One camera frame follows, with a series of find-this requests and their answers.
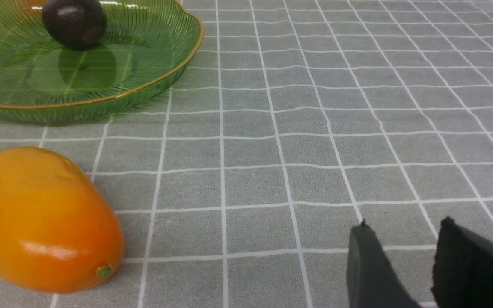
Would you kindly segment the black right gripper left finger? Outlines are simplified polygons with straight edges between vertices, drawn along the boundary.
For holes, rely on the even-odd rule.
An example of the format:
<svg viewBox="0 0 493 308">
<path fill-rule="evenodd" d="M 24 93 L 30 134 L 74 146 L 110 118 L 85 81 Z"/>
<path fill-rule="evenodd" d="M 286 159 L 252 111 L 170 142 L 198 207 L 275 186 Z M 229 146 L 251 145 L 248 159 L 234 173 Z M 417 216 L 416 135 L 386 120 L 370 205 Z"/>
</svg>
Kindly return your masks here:
<svg viewBox="0 0 493 308">
<path fill-rule="evenodd" d="M 347 254 L 350 308 L 419 308 L 406 291 L 376 233 L 363 220 L 351 228 Z"/>
</svg>

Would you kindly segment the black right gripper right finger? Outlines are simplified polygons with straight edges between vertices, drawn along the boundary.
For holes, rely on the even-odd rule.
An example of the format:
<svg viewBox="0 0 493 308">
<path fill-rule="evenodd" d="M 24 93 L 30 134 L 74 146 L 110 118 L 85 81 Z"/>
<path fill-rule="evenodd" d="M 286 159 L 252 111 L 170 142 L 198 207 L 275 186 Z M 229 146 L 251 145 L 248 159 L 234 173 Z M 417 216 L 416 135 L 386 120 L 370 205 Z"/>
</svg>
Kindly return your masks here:
<svg viewBox="0 0 493 308">
<path fill-rule="evenodd" d="M 493 308 L 493 242 L 442 219 L 432 280 L 439 308 Z"/>
</svg>

